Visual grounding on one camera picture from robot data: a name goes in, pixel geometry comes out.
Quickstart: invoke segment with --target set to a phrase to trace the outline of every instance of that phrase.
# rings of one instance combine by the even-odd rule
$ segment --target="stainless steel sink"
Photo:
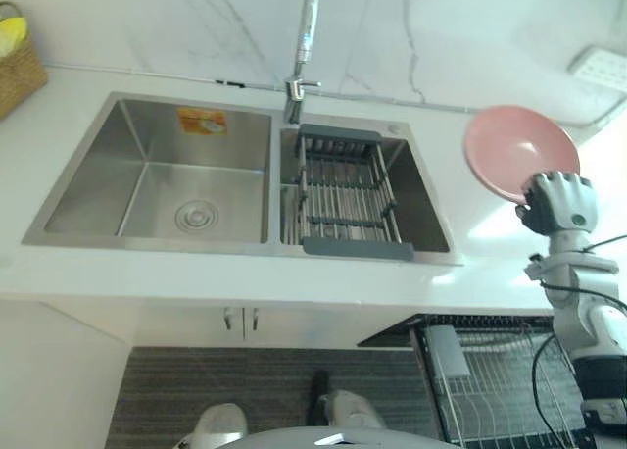
[[[24,244],[308,256],[286,241],[296,130],[280,111],[112,94]],[[381,133],[413,260],[456,263],[415,162],[406,124],[325,116],[310,123]]]
[[[25,242],[110,246],[117,238],[121,247],[149,249],[160,246],[127,240],[264,243],[271,121],[246,108],[115,95]],[[176,241],[165,247],[197,249]]]

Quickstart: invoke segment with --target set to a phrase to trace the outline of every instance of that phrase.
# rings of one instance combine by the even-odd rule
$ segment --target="gray basket handle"
[[[22,17],[22,10],[18,7],[18,5],[16,5],[14,2],[12,1],[0,1],[0,8],[5,7],[5,6],[9,6],[11,8],[13,8],[13,10],[17,13],[18,17]]]

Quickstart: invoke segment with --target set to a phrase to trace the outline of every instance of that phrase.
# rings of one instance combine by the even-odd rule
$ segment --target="orange sticker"
[[[178,119],[185,133],[197,135],[226,135],[226,114],[200,108],[178,108]]]

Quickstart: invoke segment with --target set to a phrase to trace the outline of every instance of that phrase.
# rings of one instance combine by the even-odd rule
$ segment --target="cabinet door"
[[[189,300],[148,302],[139,315],[134,345],[243,346],[243,315],[241,307]]]
[[[244,334],[251,347],[351,349],[412,313],[360,305],[247,308]]]

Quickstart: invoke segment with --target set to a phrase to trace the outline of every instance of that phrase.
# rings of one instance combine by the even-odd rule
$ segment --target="pink plate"
[[[466,128],[463,146],[477,179],[516,204],[525,204],[522,185],[535,173],[579,174],[577,149],[566,132],[519,106],[481,111]]]

